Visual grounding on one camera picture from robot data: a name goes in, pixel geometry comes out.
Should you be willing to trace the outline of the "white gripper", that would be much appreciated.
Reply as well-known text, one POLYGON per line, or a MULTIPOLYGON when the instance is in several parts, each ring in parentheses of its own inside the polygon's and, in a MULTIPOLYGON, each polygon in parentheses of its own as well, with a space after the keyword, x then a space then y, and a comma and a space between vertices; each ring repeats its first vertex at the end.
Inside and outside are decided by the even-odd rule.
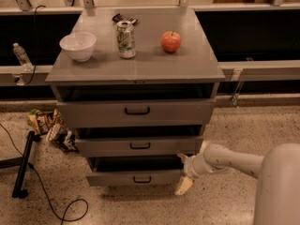
POLYGON ((194 180, 199 178, 199 174, 195 171, 193 166, 194 156, 188 157, 185 154, 178 153, 177 156, 184 164, 184 173, 186 176, 181 176, 179 183, 175 189, 176 196, 184 195, 193 185, 194 180))

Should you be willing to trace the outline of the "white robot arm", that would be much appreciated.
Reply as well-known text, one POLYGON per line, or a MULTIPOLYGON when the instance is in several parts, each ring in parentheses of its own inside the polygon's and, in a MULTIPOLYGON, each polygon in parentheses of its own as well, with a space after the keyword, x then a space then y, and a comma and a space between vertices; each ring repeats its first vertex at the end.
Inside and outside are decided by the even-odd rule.
POLYGON ((183 173, 177 195, 185 194, 204 174, 232 168, 257 180, 253 225, 300 225, 299 143, 277 145, 264 156, 210 143, 197 155, 179 157, 183 173))

